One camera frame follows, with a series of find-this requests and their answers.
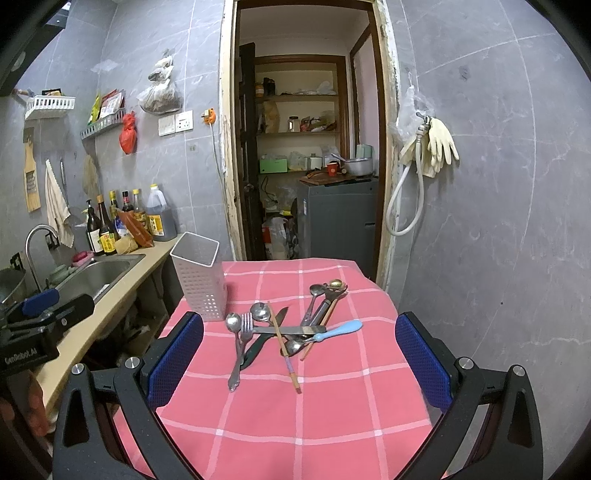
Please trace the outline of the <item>hanging grey plastic bag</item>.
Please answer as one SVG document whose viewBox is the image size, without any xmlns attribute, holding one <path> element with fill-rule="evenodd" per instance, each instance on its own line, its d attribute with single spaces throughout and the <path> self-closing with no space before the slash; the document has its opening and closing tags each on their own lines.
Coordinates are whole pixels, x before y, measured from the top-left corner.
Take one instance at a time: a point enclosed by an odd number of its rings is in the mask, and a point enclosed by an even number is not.
<svg viewBox="0 0 591 480">
<path fill-rule="evenodd" d="M 143 112 L 165 115 L 181 109 L 183 97 L 172 78 L 173 71 L 173 55 L 170 50 L 165 50 L 148 75 L 150 85 L 137 95 Z"/>
</svg>

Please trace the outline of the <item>cream rubber gloves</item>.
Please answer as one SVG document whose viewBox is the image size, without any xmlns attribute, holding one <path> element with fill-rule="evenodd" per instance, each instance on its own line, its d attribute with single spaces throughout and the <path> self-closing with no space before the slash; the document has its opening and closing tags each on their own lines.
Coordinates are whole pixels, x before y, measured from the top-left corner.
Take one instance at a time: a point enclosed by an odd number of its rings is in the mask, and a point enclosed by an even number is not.
<svg viewBox="0 0 591 480">
<path fill-rule="evenodd" d="M 449 129 L 441 120 L 429 117 L 420 127 L 422 130 L 417 130 L 402 148 L 401 163 L 408 166 L 416 161 L 416 146 L 420 142 L 421 172 L 434 178 L 445 165 L 459 161 L 460 156 Z"/>
</svg>

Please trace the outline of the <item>steel kitchen sink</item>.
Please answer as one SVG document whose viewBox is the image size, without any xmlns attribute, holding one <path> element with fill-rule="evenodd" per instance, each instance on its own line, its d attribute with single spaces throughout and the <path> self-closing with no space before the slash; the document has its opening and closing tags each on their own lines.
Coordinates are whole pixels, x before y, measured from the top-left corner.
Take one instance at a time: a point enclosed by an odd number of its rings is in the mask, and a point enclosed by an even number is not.
<svg viewBox="0 0 591 480">
<path fill-rule="evenodd" d="M 91 260 L 56 287 L 59 293 L 58 305 L 63 305 L 82 294 L 88 294 L 94 302 L 98 302 L 144 257 L 144 254 L 129 254 Z"/>
</svg>

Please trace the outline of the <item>large oil jug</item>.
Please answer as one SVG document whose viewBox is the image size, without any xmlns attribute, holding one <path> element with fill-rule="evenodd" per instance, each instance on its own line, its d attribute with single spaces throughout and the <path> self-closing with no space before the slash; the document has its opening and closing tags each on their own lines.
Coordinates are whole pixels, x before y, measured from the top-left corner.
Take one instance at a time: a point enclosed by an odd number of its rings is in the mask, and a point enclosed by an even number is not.
<svg viewBox="0 0 591 480">
<path fill-rule="evenodd" d="M 177 235 L 171 208 L 157 184 L 150 185 L 145 212 L 149 231 L 155 241 L 169 241 Z"/>
</svg>

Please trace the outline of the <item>red plastic bag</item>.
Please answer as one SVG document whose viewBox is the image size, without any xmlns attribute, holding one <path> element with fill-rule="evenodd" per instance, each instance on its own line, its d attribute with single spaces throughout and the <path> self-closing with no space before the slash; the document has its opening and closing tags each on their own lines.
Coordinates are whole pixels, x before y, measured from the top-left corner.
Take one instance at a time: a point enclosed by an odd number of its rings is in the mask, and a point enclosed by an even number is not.
<svg viewBox="0 0 591 480">
<path fill-rule="evenodd" d="M 119 145 L 125 155 L 132 154 L 136 148 L 137 132 L 136 120 L 133 111 L 122 117 L 122 130 L 119 134 Z"/>
</svg>

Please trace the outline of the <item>black handled knife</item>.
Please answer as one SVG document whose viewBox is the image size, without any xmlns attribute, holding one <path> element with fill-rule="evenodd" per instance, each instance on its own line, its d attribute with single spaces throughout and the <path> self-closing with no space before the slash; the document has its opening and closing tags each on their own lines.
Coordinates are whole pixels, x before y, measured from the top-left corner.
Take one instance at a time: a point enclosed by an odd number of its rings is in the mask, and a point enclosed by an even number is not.
<svg viewBox="0 0 591 480">
<path fill-rule="evenodd" d="M 283 307 L 283 309 L 280 309 L 280 312 L 276 314 L 276 321 L 279 325 L 283 323 L 283 319 L 286 317 L 287 311 L 288 308 Z M 274 331 L 271 331 L 270 333 L 259 334 L 259 337 L 256 339 L 255 342 L 252 343 L 252 346 L 245 350 L 245 354 L 243 354 L 242 358 L 242 365 L 240 366 L 240 368 L 242 370 L 245 370 L 247 367 L 252 365 L 252 362 L 256 360 L 257 355 L 259 355 L 260 351 L 263 350 L 263 345 L 266 344 L 266 342 L 274 336 L 276 336 L 276 333 L 274 333 Z"/>
</svg>

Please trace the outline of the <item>wooden chopstick purple band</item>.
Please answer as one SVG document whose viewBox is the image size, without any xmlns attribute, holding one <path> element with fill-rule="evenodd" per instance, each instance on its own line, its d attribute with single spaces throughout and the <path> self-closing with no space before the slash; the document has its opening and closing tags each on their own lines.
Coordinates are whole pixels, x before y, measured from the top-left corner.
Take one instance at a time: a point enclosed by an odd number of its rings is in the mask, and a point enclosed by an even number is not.
<svg viewBox="0 0 591 480">
<path fill-rule="evenodd" d="M 267 305 L 269 305 L 270 307 L 270 323 L 273 325 L 274 328 L 276 328 L 277 331 L 279 330 L 280 325 L 276 321 L 276 314 L 273 312 L 273 307 L 270 305 L 270 303 L 268 303 Z M 298 382 L 297 374 L 294 371 L 294 367 L 291 365 L 290 357 L 287 356 L 287 350 L 284 347 L 283 342 L 283 335 L 280 335 L 279 331 L 276 332 L 276 339 L 280 344 L 280 353 L 283 355 L 284 363 L 286 363 L 287 373 L 290 376 L 291 384 L 293 384 L 295 392 L 298 395 L 301 395 L 301 393 L 303 392 L 301 391 L 301 384 Z"/>
</svg>

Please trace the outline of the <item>hanging beige towel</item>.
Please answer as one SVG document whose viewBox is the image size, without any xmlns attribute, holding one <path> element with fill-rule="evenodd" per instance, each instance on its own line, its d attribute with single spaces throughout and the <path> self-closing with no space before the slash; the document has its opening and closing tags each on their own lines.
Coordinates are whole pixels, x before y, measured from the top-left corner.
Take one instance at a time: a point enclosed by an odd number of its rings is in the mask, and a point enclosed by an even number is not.
<svg viewBox="0 0 591 480">
<path fill-rule="evenodd" d="M 49 159 L 45 160 L 45 202 L 47 223 L 57 232 L 60 244 L 72 248 L 74 246 L 74 233 L 68 223 L 71 212 Z"/>
</svg>

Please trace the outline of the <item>steel pot on cabinet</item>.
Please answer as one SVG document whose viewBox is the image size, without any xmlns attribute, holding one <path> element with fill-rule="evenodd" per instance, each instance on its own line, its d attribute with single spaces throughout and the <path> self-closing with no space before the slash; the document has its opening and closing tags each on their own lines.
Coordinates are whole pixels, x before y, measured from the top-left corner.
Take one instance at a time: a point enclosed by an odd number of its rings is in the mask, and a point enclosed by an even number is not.
<svg viewBox="0 0 591 480">
<path fill-rule="evenodd" d="M 374 160 L 372 158 L 355 158 L 344 161 L 346 171 L 353 176 L 368 176 L 374 174 Z"/>
</svg>

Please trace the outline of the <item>yellow label sauce bottle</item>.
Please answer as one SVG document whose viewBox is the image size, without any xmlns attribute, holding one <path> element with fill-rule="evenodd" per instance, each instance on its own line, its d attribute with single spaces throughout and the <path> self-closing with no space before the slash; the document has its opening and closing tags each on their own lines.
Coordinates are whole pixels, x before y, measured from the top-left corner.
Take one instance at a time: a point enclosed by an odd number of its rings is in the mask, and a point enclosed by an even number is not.
<svg viewBox="0 0 591 480">
<path fill-rule="evenodd" d="M 102 245 L 103 252 L 107 256 L 115 255 L 117 253 L 115 246 L 117 232 L 108 216 L 106 206 L 104 204 L 104 198 L 101 194 L 97 196 L 97 206 L 101 222 L 99 240 Z"/>
</svg>

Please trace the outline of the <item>wooden storage shelf unit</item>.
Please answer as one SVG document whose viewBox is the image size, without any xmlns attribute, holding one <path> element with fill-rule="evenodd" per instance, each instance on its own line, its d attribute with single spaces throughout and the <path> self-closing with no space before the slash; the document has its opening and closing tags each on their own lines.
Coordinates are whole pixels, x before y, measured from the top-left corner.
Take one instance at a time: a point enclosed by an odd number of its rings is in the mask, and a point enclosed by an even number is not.
<svg viewBox="0 0 591 480">
<path fill-rule="evenodd" d="M 260 56 L 254 60 L 254 74 L 259 114 L 256 173 L 262 158 L 287 158 L 287 173 L 276 173 L 283 175 L 322 168 L 332 152 L 351 152 L 344 56 Z"/>
</svg>

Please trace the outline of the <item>dark sauce bottle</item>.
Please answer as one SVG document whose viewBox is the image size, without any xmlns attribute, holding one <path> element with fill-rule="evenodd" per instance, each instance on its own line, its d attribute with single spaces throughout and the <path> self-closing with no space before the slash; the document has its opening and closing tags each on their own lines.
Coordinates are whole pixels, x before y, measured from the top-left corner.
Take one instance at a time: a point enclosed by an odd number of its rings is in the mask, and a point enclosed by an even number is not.
<svg viewBox="0 0 591 480">
<path fill-rule="evenodd" d="M 94 208 L 92 207 L 91 200 L 87 200 L 87 224 L 86 234 L 90 245 L 90 248 L 95 256 L 104 254 L 104 250 L 100 241 L 100 219 L 96 215 Z"/>
</svg>

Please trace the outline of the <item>red mug on cabinet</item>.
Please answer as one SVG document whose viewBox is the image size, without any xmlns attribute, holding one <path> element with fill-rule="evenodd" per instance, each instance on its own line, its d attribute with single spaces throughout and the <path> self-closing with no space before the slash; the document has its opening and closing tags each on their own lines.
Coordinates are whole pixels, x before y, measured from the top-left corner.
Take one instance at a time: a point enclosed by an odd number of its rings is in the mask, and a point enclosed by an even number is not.
<svg viewBox="0 0 591 480">
<path fill-rule="evenodd" d="M 339 171 L 341 171 L 339 162 L 331 162 L 327 165 L 327 172 L 329 176 L 335 177 L 339 174 Z"/>
</svg>

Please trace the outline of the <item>large round steel spoon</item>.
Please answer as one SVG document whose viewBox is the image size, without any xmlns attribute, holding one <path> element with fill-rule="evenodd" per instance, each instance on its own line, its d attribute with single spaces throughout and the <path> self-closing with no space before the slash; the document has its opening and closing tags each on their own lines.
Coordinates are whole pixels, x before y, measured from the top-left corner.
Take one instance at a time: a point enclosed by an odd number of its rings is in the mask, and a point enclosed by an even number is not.
<svg viewBox="0 0 591 480">
<path fill-rule="evenodd" d="M 256 322 L 270 323 L 270 307 L 264 302 L 256 302 L 249 309 L 252 320 Z"/>
</svg>

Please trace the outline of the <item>light blue plastic spoon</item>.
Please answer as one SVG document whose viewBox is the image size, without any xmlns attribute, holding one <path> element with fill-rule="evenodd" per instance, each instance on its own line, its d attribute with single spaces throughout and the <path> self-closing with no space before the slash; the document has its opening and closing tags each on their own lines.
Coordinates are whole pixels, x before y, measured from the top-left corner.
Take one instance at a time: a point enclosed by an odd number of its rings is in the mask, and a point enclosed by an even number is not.
<svg viewBox="0 0 591 480">
<path fill-rule="evenodd" d="M 348 335 L 352 333 L 356 333 L 363 328 L 363 322 L 361 320 L 351 320 L 338 327 L 329 329 L 328 331 L 322 333 L 315 333 L 314 336 L 311 336 L 310 339 L 307 339 L 307 343 L 320 343 L 325 340 L 335 338 L 342 335 Z"/>
</svg>

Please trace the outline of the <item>metal spice wall shelf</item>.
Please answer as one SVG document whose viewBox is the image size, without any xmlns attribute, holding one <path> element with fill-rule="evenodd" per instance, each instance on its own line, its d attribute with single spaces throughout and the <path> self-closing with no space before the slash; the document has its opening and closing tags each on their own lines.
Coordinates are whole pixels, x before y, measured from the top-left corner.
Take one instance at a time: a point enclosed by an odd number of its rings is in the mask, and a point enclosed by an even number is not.
<svg viewBox="0 0 591 480">
<path fill-rule="evenodd" d="M 105 116 L 104 118 L 98 119 L 96 122 L 93 122 L 87 125 L 81 132 L 80 132 L 80 139 L 82 141 L 91 139 L 100 135 L 112 128 L 115 128 L 122 124 L 123 116 L 126 114 L 126 110 L 124 108 L 120 108 L 116 110 L 114 113 Z"/>
</svg>

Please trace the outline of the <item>white wall basket shelf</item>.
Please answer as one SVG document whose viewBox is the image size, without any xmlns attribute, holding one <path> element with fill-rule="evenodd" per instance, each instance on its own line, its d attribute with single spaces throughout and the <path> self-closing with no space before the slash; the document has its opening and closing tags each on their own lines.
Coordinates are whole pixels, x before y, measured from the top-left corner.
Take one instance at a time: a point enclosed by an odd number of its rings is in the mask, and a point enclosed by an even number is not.
<svg viewBox="0 0 591 480">
<path fill-rule="evenodd" d="M 62 118 L 75 108 L 76 98 L 36 95 L 26 101 L 25 121 Z"/>
</svg>

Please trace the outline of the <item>pink checked tablecloth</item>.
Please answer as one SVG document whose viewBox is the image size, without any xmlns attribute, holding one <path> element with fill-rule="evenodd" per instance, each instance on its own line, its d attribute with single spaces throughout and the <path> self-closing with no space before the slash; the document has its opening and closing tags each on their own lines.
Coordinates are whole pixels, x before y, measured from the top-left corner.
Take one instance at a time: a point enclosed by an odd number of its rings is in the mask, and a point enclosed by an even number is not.
<svg viewBox="0 0 591 480">
<path fill-rule="evenodd" d="M 331 326 L 360 320 L 360 331 L 286 360 L 267 341 L 235 390 L 235 338 L 221 322 L 204 341 L 171 400 L 156 414 L 192 466 L 207 479 L 392 479 L 432 423 L 420 386 L 394 338 L 389 295 L 355 263 L 335 259 L 226 262 L 228 310 L 263 301 L 297 325 L 311 285 L 348 288 Z"/>
</svg>

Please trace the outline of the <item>gold coloured spoon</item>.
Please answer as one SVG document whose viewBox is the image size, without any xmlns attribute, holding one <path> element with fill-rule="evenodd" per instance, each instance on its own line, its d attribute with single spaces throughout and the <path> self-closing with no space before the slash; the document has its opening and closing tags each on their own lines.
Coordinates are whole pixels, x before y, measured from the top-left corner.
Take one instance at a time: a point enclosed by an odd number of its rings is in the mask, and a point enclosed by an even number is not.
<svg viewBox="0 0 591 480">
<path fill-rule="evenodd" d="M 348 291 L 348 285 L 346 285 L 341 279 L 335 279 L 329 281 L 329 283 L 325 283 L 325 298 L 329 301 L 334 301 L 342 295 L 345 295 L 346 291 Z"/>
</svg>

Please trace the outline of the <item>chrome faucet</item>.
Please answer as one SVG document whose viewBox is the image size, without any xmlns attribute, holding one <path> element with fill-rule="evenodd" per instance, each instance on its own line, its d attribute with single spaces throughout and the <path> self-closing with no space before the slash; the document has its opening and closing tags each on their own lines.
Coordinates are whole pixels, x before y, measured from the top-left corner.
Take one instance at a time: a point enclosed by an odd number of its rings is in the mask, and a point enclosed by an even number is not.
<svg viewBox="0 0 591 480">
<path fill-rule="evenodd" d="M 29 271 L 34 282 L 34 286 L 39 292 L 44 289 L 38 271 L 38 256 L 41 252 L 41 236 L 49 237 L 50 246 L 48 247 L 48 250 L 55 249 L 60 245 L 57 231 L 47 224 L 35 225 L 26 235 L 24 255 L 29 266 Z"/>
</svg>

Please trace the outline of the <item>green box on shelf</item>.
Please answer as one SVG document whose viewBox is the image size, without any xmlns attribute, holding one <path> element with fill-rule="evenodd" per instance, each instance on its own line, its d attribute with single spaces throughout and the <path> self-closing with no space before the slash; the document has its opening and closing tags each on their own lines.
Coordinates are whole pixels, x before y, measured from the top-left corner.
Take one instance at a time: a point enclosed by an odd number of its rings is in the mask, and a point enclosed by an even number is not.
<svg viewBox="0 0 591 480">
<path fill-rule="evenodd" d="M 259 173 L 260 174 L 287 173 L 287 171 L 288 171 L 287 158 L 273 157 L 273 158 L 262 158 L 259 160 Z"/>
</svg>

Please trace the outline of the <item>steel table knife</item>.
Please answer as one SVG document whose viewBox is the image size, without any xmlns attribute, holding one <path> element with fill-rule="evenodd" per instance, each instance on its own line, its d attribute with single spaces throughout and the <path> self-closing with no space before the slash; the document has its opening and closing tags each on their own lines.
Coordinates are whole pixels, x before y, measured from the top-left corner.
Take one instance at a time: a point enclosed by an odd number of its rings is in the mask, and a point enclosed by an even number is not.
<svg viewBox="0 0 591 480">
<path fill-rule="evenodd" d="M 325 326 L 287 326 L 280 327 L 280 335 L 315 335 L 317 333 L 325 333 L 328 329 Z M 276 335 L 276 328 L 273 326 L 255 327 L 252 329 L 254 334 L 270 334 Z"/>
</svg>

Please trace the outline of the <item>wooden grater board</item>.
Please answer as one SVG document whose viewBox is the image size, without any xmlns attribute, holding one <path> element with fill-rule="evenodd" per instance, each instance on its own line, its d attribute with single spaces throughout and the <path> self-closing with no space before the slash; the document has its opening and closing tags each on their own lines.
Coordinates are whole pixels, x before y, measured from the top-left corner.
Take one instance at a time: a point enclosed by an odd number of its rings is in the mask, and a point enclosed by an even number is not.
<svg viewBox="0 0 591 480">
<path fill-rule="evenodd" d="M 41 200 L 38 187 L 36 162 L 33 156 L 33 143 L 27 140 L 24 143 L 24 189 L 26 208 L 29 213 L 41 208 Z"/>
</svg>

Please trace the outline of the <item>grey cabinet in doorway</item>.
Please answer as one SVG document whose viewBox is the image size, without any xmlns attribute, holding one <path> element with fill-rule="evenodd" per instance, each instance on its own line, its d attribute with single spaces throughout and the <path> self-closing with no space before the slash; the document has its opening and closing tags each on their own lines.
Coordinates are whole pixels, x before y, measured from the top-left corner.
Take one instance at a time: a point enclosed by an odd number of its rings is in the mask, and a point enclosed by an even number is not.
<svg viewBox="0 0 591 480">
<path fill-rule="evenodd" d="M 378 180 L 329 185 L 298 184 L 297 236 L 303 258 L 356 262 L 376 278 L 375 245 Z"/>
</svg>

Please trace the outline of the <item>white wall socket panel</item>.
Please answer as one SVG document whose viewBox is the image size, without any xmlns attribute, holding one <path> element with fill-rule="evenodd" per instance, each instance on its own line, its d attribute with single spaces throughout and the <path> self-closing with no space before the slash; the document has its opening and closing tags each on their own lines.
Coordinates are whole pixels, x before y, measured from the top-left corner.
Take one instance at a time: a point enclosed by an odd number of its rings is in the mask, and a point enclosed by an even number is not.
<svg viewBox="0 0 591 480">
<path fill-rule="evenodd" d="M 163 116 L 157 120 L 159 137 L 182 133 L 193 129 L 193 112 L 191 110 Z"/>
</svg>

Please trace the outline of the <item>white perforated utensil holder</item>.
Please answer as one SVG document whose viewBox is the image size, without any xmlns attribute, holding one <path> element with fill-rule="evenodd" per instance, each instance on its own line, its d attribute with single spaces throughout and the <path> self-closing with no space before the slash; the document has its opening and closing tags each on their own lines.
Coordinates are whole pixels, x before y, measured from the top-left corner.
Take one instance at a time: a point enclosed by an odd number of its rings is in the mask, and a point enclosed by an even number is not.
<svg viewBox="0 0 591 480">
<path fill-rule="evenodd" d="M 204 321 L 225 317 L 228 291 L 218 251 L 217 240 L 191 232 L 184 232 L 170 251 L 184 298 Z"/>
</svg>

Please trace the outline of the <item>small steel teaspoon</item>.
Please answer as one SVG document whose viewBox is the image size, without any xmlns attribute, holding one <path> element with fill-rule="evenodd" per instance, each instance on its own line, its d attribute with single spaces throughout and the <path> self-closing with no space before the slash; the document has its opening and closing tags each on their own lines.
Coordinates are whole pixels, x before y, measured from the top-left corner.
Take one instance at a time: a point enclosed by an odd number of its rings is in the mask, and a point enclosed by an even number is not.
<svg viewBox="0 0 591 480">
<path fill-rule="evenodd" d="M 319 296 L 325 294 L 325 285 L 324 284 L 312 284 L 310 286 L 310 293 L 311 293 L 311 302 L 308 304 L 308 309 L 304 313 L 303 320 L 301 320 L 301 325 L 308 325 L 311 321 L 311 315 L 314 313 L 314 306 L 315 300 L 318 299 Z"/>
</svg>

